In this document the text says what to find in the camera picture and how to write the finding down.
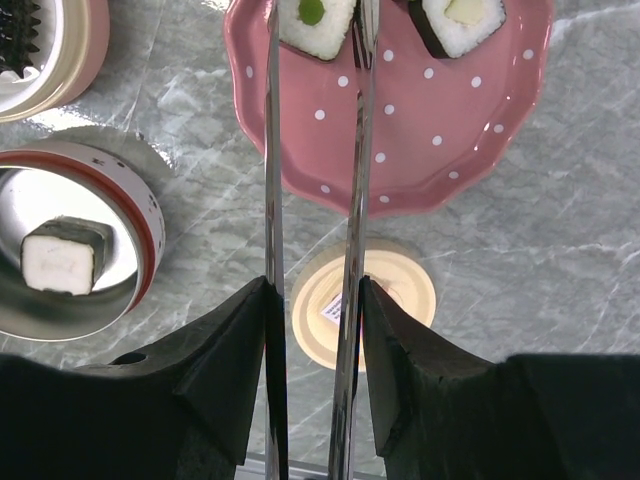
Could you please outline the sushi roll green centre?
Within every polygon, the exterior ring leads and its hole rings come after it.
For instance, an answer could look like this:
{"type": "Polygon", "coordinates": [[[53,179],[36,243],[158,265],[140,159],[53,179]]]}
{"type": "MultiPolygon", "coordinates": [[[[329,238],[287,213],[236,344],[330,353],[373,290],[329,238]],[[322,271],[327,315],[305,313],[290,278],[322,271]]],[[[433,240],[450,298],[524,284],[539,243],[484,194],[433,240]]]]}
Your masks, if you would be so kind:
{"type": "Polygon", "coordinates": [[[354,15],[356,1],[278,1],[280,41],[321,61],[339,54],[354,15]]]}

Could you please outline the black spiky food piece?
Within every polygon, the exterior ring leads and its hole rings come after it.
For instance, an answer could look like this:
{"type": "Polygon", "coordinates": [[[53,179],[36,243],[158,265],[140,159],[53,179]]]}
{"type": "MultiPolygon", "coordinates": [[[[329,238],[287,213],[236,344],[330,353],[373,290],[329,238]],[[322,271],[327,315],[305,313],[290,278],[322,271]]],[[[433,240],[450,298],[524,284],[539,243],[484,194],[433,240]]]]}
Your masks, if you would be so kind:
{"type": "Polygon", "coordinates": [[[34,14],[40,9],[31,0],[1,0],[1,72],[12,72],[23,79],[24,70],[32,67],[30,55],[40,49],[33,44],[41,20],[34,14]]]}

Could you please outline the sushi roll red centre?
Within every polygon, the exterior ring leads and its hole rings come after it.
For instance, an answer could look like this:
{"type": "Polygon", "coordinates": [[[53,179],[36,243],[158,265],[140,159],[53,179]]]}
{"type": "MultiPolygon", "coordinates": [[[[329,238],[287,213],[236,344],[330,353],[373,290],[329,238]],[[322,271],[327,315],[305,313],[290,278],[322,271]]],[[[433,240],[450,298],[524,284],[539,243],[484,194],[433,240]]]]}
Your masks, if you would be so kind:
{"type": "Polygon", "coordinates": [[[108,224],[72,216],[48,220],[21,241],[22,277],[34,290],[86,296],[105,272],[113,242],[108,224]]]}

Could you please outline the sushi roll pale centre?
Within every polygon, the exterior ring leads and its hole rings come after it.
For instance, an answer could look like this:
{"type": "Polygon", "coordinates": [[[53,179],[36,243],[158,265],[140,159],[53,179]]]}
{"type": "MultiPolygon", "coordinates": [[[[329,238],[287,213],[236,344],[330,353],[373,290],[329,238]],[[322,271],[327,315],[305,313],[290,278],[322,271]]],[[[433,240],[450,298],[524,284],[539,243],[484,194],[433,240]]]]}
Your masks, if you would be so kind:
{"type": "Polygon", "coordinates": [[[507,20],[500,0],[409,1],[410,19],[433,58],[460,58],[497,32],[507,20]]]}

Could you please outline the metal tongs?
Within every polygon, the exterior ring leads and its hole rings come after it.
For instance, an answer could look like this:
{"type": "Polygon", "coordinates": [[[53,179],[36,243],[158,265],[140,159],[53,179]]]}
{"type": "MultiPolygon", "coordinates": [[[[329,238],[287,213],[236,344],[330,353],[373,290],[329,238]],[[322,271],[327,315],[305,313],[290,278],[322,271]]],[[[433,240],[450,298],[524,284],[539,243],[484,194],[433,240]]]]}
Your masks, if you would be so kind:
{"type": "MultiPolygon", "coordinates": [[[[281,137],[279,92],[279,11],[273,3],[268,17],[269,43],[266,64],[264,105],[265,139],[265,266],[266,278],[278,294],[284,292],[281,137]]],[[[338,351],[332,407],[328,476],[354,476],[353,440],[359,367],[362,303],[360,281],[364,276],[366,223],[371,170],[375,66],[379,30],[379,4],[360,1],[352,21],[357,116],[352,182],[348,218],[344,279],[340,310],[338,351]]],[[[275,387],[282,383],[285,363],[284,335],[273,329],[267,335],[267,428],[266,471],[268,479],[289,475],[285,451],[288,435],[286,415],[275,409],[280,403],[275,387]]]]}

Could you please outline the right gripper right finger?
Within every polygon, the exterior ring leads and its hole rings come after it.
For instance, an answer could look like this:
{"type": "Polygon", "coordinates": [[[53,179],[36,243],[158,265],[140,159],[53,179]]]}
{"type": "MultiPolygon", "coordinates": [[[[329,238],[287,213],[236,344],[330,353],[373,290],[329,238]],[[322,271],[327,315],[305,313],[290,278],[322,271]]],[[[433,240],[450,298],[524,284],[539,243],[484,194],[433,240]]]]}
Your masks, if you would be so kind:
{"type": "Polygon", "coordinates": [[[374,440],[391,479],[635,479],[635,355],[473,355],[364,279],[374,440]]]}

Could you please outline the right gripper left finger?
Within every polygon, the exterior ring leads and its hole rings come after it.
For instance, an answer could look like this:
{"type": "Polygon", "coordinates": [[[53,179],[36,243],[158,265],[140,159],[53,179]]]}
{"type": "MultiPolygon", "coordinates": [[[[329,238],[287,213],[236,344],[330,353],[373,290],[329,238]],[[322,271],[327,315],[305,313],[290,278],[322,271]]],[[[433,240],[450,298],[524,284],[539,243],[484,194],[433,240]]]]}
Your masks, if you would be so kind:
{"type": "Polygon", "coordinates": [[[108,364],[1,358],[5,479],[231,479],[246,459],[265,325],[263,277],[108,364]]]}

